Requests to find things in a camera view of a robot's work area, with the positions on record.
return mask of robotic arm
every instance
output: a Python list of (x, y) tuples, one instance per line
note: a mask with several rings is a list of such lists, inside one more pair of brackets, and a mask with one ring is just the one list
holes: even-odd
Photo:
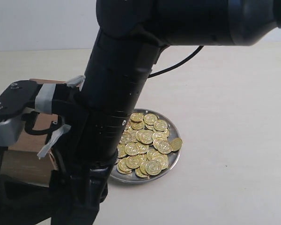
[[(100, 30), (81, 88), (20, 81), (0, 96), (0, 166), (21, 131), (48, 135), (49, 188), (0, 175), (0, 225), (91, 225), (108, 193), (117, 144), (152, 66), (171, 45), (252, 45), (281, 28), (281, 0), (97, 0)], [(45, 131), (38, 113), (57, 114)]]

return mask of white table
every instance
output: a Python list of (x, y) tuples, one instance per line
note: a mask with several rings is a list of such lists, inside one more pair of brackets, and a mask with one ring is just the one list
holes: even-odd
[[(155, 71), (193, 49), (166, 51)], [(16, 80), (83, 74), (89, 54), (0, 52), (0, 92)], [(181, 158), (154, 182), (110, 182), (96, 225), (281, 225), (281, 43), (206, 47), (148, 80), (137, 107), (175, 123)]]

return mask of metal rim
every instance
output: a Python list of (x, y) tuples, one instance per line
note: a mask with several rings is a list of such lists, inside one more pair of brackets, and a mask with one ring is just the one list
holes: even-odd
[[(156, 114), (156, 115), (159, 115), (161, 117), (163, 117), (164, 119), (166, 119), (167, 121), (170, 122), (171, 126), (173, 127), (173, 129), (176, 131), (178, 137), (180, 137), (180, 133), (178, 132), (176, 126), (171, 122), (171, 120), (169, 120), (166, 116), (162, 115), (161, 113), (159, 112), (155, 112), (153, 110), (148, 110), (148, 109), (135, 109), (134, 110), (135, 112), (143, 112), (145, 111), (146, 113), (153, 113), (153, 114)], [(134, 181), (134, 180), (127, 180), (127, 179), (123, 179), (123, 178), (120, 178), (118, 176), (115, 176), (112, 174), (111, 172), (111, 175), (110, 177), (113, 179), (113, 180), (116, 180), (116, 181), (119, 181), (119, 182), (122, 182), (122, 183), (127, 183), (127, 184), (143, 184), (143, 183), (147, 183), (147, 182), (150, 182), (150, 181), (154, 181), (156, 179), (159, 179), (161, 177), (163, 177), (164, 175), (166, 175), (168, 172), (171, 171), (171, 169), (173, 169), (173, 167), (177, 164), (179, 158), (180, 158), (180, 154), (181, 154), (181, 150), (179, 150), (177, 153), (177, 156), (174, 160), (174, 162), (172, 163), (172, 165), (167, 168), (166, 170), (164, 170), (161, 174), (157, 175), (157, 176), (151, 176), (149, 179), (139, 179), (138, 181)]]

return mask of metal plate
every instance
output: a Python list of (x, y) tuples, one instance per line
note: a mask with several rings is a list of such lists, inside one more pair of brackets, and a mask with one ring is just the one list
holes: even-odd
[[(167, 121), (168, 125), (169, 125), (169, 132), (170, 132), (170, 136), (168, 138), (169, 142), (171, 142), (172, 140), (174, 140), (177, 137), (180, 137), (179, 132), (177, 131), (177, 128), (175, 127), (175, 125), (168, 118), (161, 115), (160, 113), (154, 112), (152, 110), (147, 110), (147, 109), (135, 109), (135, 112), (144, 113), (144, 115), (146, 115), (148, 113), (152, 113), (152, 114), (155, 114), (158, 117), (158, 119)], [(177, 152), (171, 152), (170, 154), (168, 154), (169, 167), (167, 169), (163, 170), (157, 176), (149, 176), (148, 178), (139, 178), (135, 175), (135, 170), (133, 170), (132, 173), (130, 173), (130, 174), (121, 174), (117, 171), (117, 165), (115, 165), (111, 172), (111, 177), (114, 180), (118, 180), (118, 181), (124, 182), (124, 183), (130, 183), (130, 184), (142, 184), (142, 183), (156, 180), (156, 179), (161, 178), (162, 176), (166, 175), (176, 165), (177, 161), (179, 160), (180, 151), (181, 150), (179, 150)]]

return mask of coin pile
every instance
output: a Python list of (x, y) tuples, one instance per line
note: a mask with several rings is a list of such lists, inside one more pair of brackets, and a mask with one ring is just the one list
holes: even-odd
[(181, 138), (170, 143), (169, 135), (166, 121), (152, 113), (133, 113), (118, 145), (117, 171), (130, 174), (135, 169), (140, 178), (160, 174), (169, 167), (167, 155), (182, 147)]

